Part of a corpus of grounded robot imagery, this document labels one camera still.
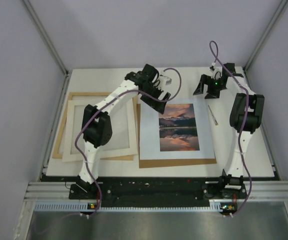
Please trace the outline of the sunset landscape photo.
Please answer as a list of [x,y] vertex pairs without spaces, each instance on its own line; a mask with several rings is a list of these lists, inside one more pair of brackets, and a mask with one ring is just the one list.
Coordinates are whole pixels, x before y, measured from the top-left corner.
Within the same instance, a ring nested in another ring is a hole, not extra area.
[[140,106],[140,159],[216,161],[205,101],[174,101],[158,113]]

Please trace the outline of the clear handled screwdriver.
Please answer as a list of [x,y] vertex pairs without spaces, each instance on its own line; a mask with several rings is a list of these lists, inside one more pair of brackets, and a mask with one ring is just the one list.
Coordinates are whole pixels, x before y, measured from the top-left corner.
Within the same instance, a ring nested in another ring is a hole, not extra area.
[[216,126],[218,126],[219,123],[218,123],[218,121],[217,121],[217,119],[216,119],[216,117],[215,117],[215,115],[214,115],[214,113],[213,113],[213,111],[212,111],[212,109],[211,109],[211,107],[210,107],[209,105],[208,105],[208,109],[209,109],[209,112],[210,112],[210,115],[211,115],[211,118],[212,118],[214,124],[215,124]]

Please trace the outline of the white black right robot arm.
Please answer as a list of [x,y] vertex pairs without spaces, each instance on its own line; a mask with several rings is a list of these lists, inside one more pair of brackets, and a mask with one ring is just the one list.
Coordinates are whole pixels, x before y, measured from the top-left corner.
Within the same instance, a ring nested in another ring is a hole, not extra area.
[[229,198],[245,190],[245,155],[253,134],[261,125],[265,97],[250,89],[244,76],[236,73],[234,63],[225,63],[222,70],[212,63],[210,75],[201,75],[193,95],[203,94],[204,87],[207,87],[205,99],[218,99],[224,90],[228,90],[234,97],[229,125],[235,137],[227,164],[216,184],[218,194]]

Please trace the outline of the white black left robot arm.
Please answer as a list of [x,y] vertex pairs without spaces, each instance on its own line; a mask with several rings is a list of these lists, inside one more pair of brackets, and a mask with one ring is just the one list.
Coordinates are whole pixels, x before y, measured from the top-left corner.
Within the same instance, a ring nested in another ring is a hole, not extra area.
[[164,90],[172,82],[171,78],[146,64],[138,72],[129,72],[121,84],[104,100],[84,108],[81,131],[77,135],[83,138],[83,164],[76,185],[86,198],[93,198],[98,191],[96,180],[100,155],[103,146],[112,138],[111,119],[128,101],[140,95],[142,102],[156,112],[163,114],[171,94]]

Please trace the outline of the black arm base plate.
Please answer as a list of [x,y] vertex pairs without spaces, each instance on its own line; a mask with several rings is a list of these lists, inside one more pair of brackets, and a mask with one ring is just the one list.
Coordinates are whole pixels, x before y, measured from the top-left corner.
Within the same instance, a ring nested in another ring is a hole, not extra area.
[[136,197],[192,196],[194,199],[243,199],[246,187],[243,177],[99,177],[85,183],[79,177],[70,186],[72,200],[132,200]]

